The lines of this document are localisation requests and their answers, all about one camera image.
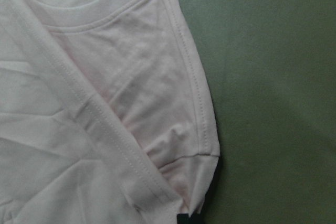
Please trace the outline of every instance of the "neckline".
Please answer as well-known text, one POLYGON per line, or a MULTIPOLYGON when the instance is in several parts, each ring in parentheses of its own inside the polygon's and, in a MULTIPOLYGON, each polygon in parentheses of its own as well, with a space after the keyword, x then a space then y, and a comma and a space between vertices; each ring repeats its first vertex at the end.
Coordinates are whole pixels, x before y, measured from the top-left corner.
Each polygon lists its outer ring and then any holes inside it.
POLYGON ((40 22, 50 29, 80 30, 93 28, 95 24, 111 16, 132 0, 94 0, 75 7, 57 7, 38 0, 24 0, 37 14, 40 22))

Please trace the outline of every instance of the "t-shirt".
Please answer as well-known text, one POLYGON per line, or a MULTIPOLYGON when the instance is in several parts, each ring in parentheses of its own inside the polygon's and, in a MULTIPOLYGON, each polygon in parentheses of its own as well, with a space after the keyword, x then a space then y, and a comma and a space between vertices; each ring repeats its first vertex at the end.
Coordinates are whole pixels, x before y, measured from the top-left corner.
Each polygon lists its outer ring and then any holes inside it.
POLYGON ((0 0, 0 223, 175 224, 218 157, 178 0, 0 0))

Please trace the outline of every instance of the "shirt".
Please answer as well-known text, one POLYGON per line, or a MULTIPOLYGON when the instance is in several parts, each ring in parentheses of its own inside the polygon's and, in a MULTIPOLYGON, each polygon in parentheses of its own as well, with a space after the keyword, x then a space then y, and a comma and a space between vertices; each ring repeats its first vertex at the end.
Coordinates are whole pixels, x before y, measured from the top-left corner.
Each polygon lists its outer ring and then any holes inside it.
POLYGON ((0 222, 199 213, 219 157, 178 0, 0 0, 0 222))

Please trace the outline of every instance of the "green surface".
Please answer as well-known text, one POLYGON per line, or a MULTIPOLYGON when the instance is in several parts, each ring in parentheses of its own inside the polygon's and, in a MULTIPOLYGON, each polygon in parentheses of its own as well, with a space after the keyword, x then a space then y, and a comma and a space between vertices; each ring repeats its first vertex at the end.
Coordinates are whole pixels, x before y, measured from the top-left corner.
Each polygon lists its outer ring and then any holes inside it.
POLYGON ((180 5, 221 142, 206 223, 336 223, 336 0, 180 5))

